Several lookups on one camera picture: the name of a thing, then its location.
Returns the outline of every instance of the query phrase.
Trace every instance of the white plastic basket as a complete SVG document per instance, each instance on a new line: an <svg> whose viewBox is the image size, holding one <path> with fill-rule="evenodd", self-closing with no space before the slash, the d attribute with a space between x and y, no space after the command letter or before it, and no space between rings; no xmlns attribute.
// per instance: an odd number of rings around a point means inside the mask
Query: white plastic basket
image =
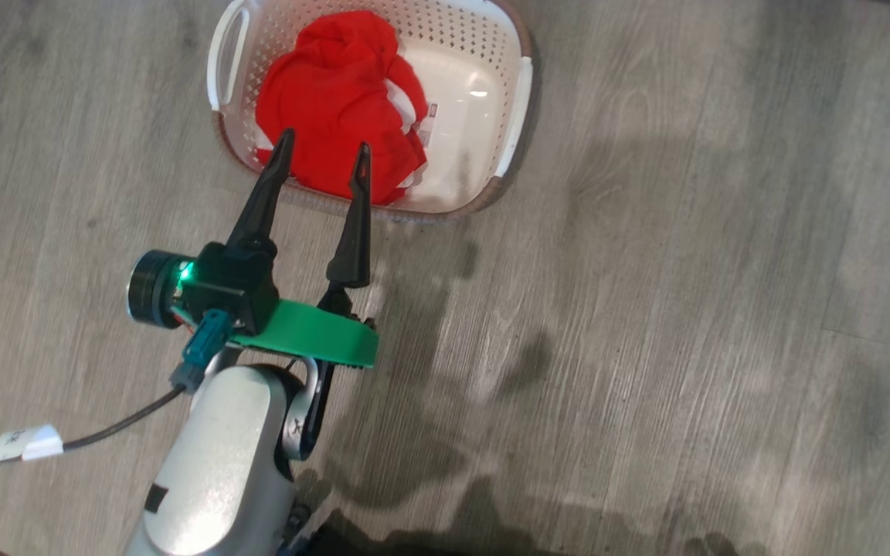
<svg viewBox="0 0 890 556"><path fill-rule="evenodd" d="M399 33L400 54L420 78L435 117L421 127L428 163L416 184L377 218L435 222L485 207L501 190L530 102L531 43L506 0L234 0L212 37L208 98L226 148L253 171L256 99L274 60L321 15L371 10ZM318 208L348 202L292 179L286 189Z"/></svg>

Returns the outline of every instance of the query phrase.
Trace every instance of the white label tag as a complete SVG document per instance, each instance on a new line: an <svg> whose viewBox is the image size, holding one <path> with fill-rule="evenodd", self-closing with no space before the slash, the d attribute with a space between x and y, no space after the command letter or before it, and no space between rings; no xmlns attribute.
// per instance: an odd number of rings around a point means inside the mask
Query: white label tag
<svg viewBox="0 0 890 556"><path fill-rule="evenodd" d="M63 440L53 425L31 426L0 436L0 461L22 457L22 461L54 456L64 451Z"/></svg>
<svg viewBox="0 0 890 556"><path fill-rule="evenodd" d="M431 145L431 134L435 131L435 117L438 117L438 103L428 101L428 117L421 120L417 126L417 138L421 141L421 147L428 148Z"/></svg>

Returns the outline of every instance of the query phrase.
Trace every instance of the blue connector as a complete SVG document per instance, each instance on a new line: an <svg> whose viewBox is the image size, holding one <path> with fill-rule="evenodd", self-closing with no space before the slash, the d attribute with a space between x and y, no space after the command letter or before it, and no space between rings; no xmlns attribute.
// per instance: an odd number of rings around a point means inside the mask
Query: blue connector
<svg viewBox="0 0 890 556"><path fill-rule="evenodd" d="M229 314L224 310L208 310L184 346L184 351L181 351L184 360L170 375L170 384L183 386L188 394L197 392L202 380L205 380L205 369L232 337L233 320Z"/></svg>

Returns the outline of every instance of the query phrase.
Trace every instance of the gray laminate floor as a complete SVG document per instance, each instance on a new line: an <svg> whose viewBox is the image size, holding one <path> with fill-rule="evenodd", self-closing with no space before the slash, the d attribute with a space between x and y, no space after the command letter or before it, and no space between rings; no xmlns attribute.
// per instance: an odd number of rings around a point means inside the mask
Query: gray laminate floor
<svg viewBox="0 0 890 556"><path fill-rule="evenodd" d="M536 109L508 193L380 224L373 372L297 479L370 538L512 554L890 555L890 4L520 0ZM166 391L151 247L222 239L225 0L0 1L0 433ZM340 219L279 207L281 295ZM116 554L186 414L0 466L0 548Z"/></svg>

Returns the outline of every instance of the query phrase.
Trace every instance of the green mount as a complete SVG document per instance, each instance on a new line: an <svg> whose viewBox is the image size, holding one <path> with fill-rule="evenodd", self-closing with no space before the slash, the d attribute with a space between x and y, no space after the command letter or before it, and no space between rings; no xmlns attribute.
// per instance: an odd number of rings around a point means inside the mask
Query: green mount
<svg viewBox="0 0 890 556"><path fill-rule="evenodd" d="M349 367L373 368L378 335L357 320L312 307L296 300L281 299L255 335L236 335L233 343L245 348L297 357L312 357Z"/></svg>

